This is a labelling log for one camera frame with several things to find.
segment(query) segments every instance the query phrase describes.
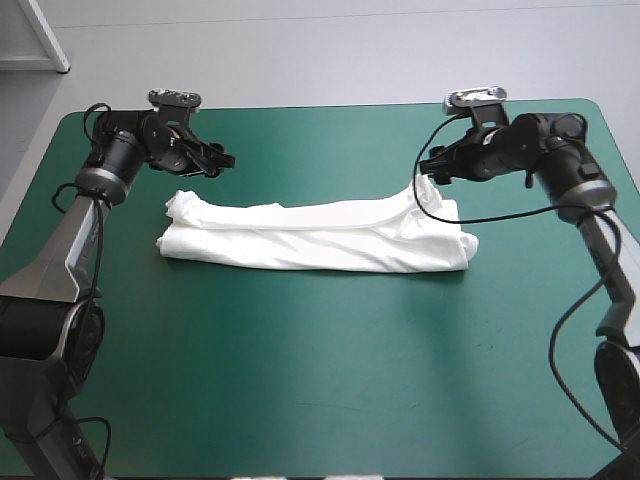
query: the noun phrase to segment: folded white shirt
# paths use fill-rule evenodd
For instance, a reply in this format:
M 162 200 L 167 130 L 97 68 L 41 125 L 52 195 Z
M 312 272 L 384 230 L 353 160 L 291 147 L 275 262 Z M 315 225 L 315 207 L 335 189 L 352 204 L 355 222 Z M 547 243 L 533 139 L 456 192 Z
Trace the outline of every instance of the folded white shirt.
M 458 219 L 454 200 L 442 200 L 426 176 L 416 177 L 430 213 Z M 379 200 L 347 200 L 285 208 L 274 203 L 238 208 L 211 205 L 194 192 L 167 202 L 173 223 L 158 239 L 165 257 L 278 270 L 362 272 L 464 270 L 478 239 L 430 219 L 411 186 Z

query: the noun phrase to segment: green tabletop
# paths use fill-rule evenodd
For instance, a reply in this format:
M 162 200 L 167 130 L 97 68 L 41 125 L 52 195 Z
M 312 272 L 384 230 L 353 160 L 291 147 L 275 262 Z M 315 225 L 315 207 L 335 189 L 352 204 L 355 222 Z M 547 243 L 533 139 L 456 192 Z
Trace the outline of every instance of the green tabletop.
M 638 193 L 595 104 L 507 110 L 585 115 L 618 211 L 640 232 Z M 178 189 L 232 206 L 397 193 L 444 118 L 424 104 L 207 110 L 193 128 L 237 156 L 234 170 L 215 180 L 141 173 L 106 225 L 107 337 L 73 401 L 76 415 L 111 420 L 111 475 L 583 476 L 615 456 L 547 365 L 552 326 L 596 280 L 578 232 L 554 213 L 466 227 L 480 239 L 466 272 L 250 270 L 165 259 L 155 247 Z M 49 199 L 89 151 L 81 122 L 73 113 L 60 123 L 0 249 L 0 278 L 60 219 Z M 458 123 L 442 143 L 463 134 L 468 122 Z M 524 174 L 441 192 L 466 218 L 548 204 Z M 600 292 L 572 318 L 559 366 L 611 428 L 592 367 L 607 307 Z M 85 430 L 100 452 L 100 426 Z M 22 473 L 1 438 L 0 474 Z

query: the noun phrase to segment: white cloth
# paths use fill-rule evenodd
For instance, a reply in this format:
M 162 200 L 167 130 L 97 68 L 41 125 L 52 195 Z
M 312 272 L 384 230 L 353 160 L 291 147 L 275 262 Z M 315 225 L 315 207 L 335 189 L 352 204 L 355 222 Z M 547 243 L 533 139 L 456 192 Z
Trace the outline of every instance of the white cloth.
M 426 176 L 416 177 L 427 211 L 458 219 L 454 200 L 442 200 Z M 167 202 L 173 219 L 157 246 L 165 257 L 278 270 L 362 272 L 464 270 L 478 239 L 426 217 L 411 186 L 380 200 L 347 200 L 284 208 L 211 205 L 194 192 Z

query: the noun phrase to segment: wire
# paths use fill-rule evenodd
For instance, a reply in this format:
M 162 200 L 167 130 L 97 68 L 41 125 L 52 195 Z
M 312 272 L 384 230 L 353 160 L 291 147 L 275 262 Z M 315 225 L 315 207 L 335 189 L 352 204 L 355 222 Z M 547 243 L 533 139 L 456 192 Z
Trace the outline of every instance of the wire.
M 104 451 L 102 453 L 102 461 L 100 462 L 100 469 L 98 470 L 98 476 L 96 477 L 99 480 L 102 480 L 104 478 L 104 470 L 107 466 L 107 460 L 109 458 L 109 450 L 111 449 L 111 424 L 109 423 L 109 420 L 104 417 L 80 418 L 76 420 L 76 423 L 102 423 L 107 431 L 107 438 L 104 442 Z
M 586 120 L 584 119 L 584 117 L 582 117 L 582 115 L 579 115 L 579 117 L 584 122 L 584 125 L 585 125 L 585 128 L 586 128 Z M 455 117 L 451 117 L 448 120 L 446 120 L 443 123 L 441 123 L 433 131 L 431 136 L 428 138 L 428 140 L 425 142 L 425 144 L 420 149 L 420 151 L 418 153 L 418 156 L 416 157 L 416 161 L 415 161 L 415 163 L 413 165 L 413 177 L 412 177 L 412 180 L 411 180 L 411 185 L 412 185 L 412 189 L 413 189 L 413 198 L 414 198 L 416 204 L 418 205 L 418 207 L 420 208 L 420 210 L 427 217 L 429 217 L 431 219 L 434 219 L 434 220 L 437 220 L 437 221 L 440 221 L 440 222 L 449 223 L 449 224 L 470 225 L 470 224 L 499 222 L 499 221 L 504 221 L 504 220 L 513 220 L 513 219 L 516 219 L 516 218 L 531 217 L 531 216 L 534 216 L 534 215 L 540 215 L 542 213 L 546 213 L 546 212 L 550 212 L 550 211 L 560 210 L 561 208 L 578 208 L 578 209 L 584 210 L 584 214 L 581 216 L 578 224 L 580 224 L 585 218 L 587 218 L 589 216 L 596 216 L 596 217 L 600 218 L 602 221 L 604 221 L 607 224 L 607 226 L 611 229 L 611 231 L 613 233 L 613 236 L 614 236 L 614 241 L 615 241 L 614 254 L 613 254 L 611 260 L 609 261 L 606 270 L 604 271 L 604 273 L 601 274 L 600 279 L 595 283 L 595 285 L 593 285 L 578 300 L 576 300 L 569 307 L 569 309 L 567 309 L 567 311 L 562 314 L 560 319 L 555 324 L 555 326 L 554 326 L 554 328 L 553 328 L 553 330 L 551 332 L 551 337 L 549 339 L 548 360 L 549 360 L 549 366 L 551 368 L 551 371 L 553 373 L 554 378 L 558 382 L 558 385 L 560 386 L 560 388 L 562 389 L 564 394 L 567 396 L 567 398 L 571 401 L 571 403 L 576 407 L 578 412 L 580 412 L 580 414 L 584 417 L 584 419 L 605 440 L 607 440 L 611 445 L 616 447 L 623 454 L 629 456 L 635 462 L 640 463 L 640 458 L 638 456 L 636 456 L 633 452 L 629 451 L 626 446 L 624 446 L 622 443 L 618 442 L 615 438 L 613 438 L 595 420 L 595 418 L 593 418 L 593 416 L 586 410 L 586 408 L 584 408 L 584 406 L 576 398 L 575 394 L 571 391 L 569 386 L 566 384 L 566 382 L 562 378 L 562 375 L 560 374 L 560 371 L 558 370 L 558 367 L 556 365 L 556 358 L 555 358 L 555 355 L 556 355 L 556 343 L 557 343 L 557 339 L 558 339 L 558 334 L 560 333 L 560 330 L 562 329 L 564 324 L 571 317 L 571 315 L 573 315 L 573 313 L 575 313 L 575 311 L 578 310 L 578 308 L 580 308 L 587 300 L 589 300 L 589 298 L 591 298 L 605 284 L 607 279 L 611 276 L 612 272 L 614 272 L 615 269 L 617 267 L 619 267 L 618 259 L 620 257 L 620 250 L 621 250 L 621 247 L 622 247 L 622 237 L 621 237 L 621 234 L 620 234 L 620 229 L 615 224 L 615 222 L 613 220 L 611 220 L 611 218 L 609 218 L 603 211 L 597 211 L 597 210 L 594 210 L 594 209 L 592 209 L 592 208 L 590 208 L 590 207 L 588 207 L 586 205 L 579 205 L 579 204 L 563 204 L 561 206 L 552 205 L 552 206 L 549 206 L 549 207 L 539 208 L 537 210 L 530 210 L 530 211 L 527 211 L 527 212 L 519 212 L 519 213 L 512 213 L 512 214 L 507 214 L 507 215 L 498 215 L 498 216 L 494 216 L 494 217 L 474 218 L 474 219 L 465 219 L 465 220 L 449 220 L 449 219 L 446 219 L 446 218 L 440 218 L 440 217 L 438 217 L 436 215 L 432 215 L 431 213 L 429 213 L 425 209 L 425 207 L 422 205 L 422 203 L 420 202 L 420 198 L 418 197 L 418 191 L 417 191 L 417 187 L 416 187 L 416 176 L 417 176 L 417 173 L 418 173 L 418 166 L 419 166 L 419 163 L 420 163 L 420 159 L 422 158 L 422 155 L 424 154 L 426 149 L 429 147 L 429 145 L 431 144 L 431 142 L 433 141 L 433 139 L 435 138 L 437 133 L 442 128 L 444 128 L 446 125 L 448 125 L 449 123 L 453 122 L 454 120 L 458 120 L 459 118 L 463 118 L 463 116 L 456 115 Z
M 104 195 L 104 193 L 100 191 L 87 190 L 75 183 L 63 183 L 56 189 L 55 193 L 51 197 L 51 203 L 59 212 L 62 212 L 62 213 L 66 212 L 59 205 L 58 197 L 60 196 L 60 193 L 62 193 L 63 190 L 69 187 L 76 188 L 78 190 L 78 195 L 83 195 L 91 198 L 91 201 L 95 210 L 97 224 L 98 224 L 97 240 L 96 240 L 96 259 L 95 259 L 95 264 L 93 269 L 93 277 L 91 279 L 91 287 L 89 288 L 89 294 L 87 295 L 87 300 L 85 302 L 85 308 L 82 313 L 82 320 L 80 322 L 80 327 L 79 327 L 79 328 L 83 328 L 84 325 L 87 324 L 87 319 L 89 318 L 89 314 L 94 307 L 94 300 L 97 296 L 97 290 L 98 290 L 98 277 L 100 276 L 100 266 L 102 263 L 102 255 L 104 252 L 104 214 L 102 212 L 101 202 L 103 202 L 107 208 L 110 208 L 110 203 L 106 198 L 106 196 Z M 50 429 L 53 428 L 53 426 L 55 426 L 55 423 L 57 423 L 57 421 L 59 420 L 60 420 L 60 417 L 54 422 L 52 422 L 52 424 L 50 424 L 49 427 L 47 427 L 41 433 L 41 435 L 44 433 L 48 433 Z M 87 418 L 81 418 L 75 421 L 75 423 L 77 424 L 90 423 L 90 422 L 102 423 L 107 430 L 107 439 L 105 442 L 104 452 L 102 454 L 102 461 L 100 463 L 100 469 L 98 470 L 98 476 L 97 476 L 98 480 L 102 480 L 105 475 L 105 468 L 107 465 L 107 459 L 109 457 L 109 449 L 111 448 L 111 424 L 104 417 L 87 417 Z

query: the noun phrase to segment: white object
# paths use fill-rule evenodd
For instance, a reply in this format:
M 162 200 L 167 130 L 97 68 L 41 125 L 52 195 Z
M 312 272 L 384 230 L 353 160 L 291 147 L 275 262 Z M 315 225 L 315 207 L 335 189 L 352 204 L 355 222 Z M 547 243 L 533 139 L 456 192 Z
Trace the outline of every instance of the white object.
M 416 177 L 427 211 L 457 219 L 454 200 L 442 200 L 427 177 Z M 178 191 L 167 202 L 173 219 L 158 239 L 165 257 L 278 270 L 362 272 L 464 270 L 478 239 L 459 225 L 432 220 L 411 186 L 380 200 L 348 200 L 284 208 L 211 205 Z
M 13 6 L 14 2 L 20 7 L 23 15 L 19 13 L 20 10 L 17 7 Z M 5 52 L 0 54 L 0 70 L 56 70 L 60 73 L 69 71 L 69 61 L 37 0 L 4 2 L 0 8 L 0 15 L 2 14 L 11 15 L 14 19 L 8 28 L 10 32 L 5 32 L 3 38 L 7 35 L 16 36 L 11 41 L 17 43 L 16 47 L 21 46 L 21 48 L 17 54 L 6 54 Z M 26 18 L 26 22 L 19 18 L 22 16 Z M 26 47 L 29 47 L 29 53 L 23 51 Z

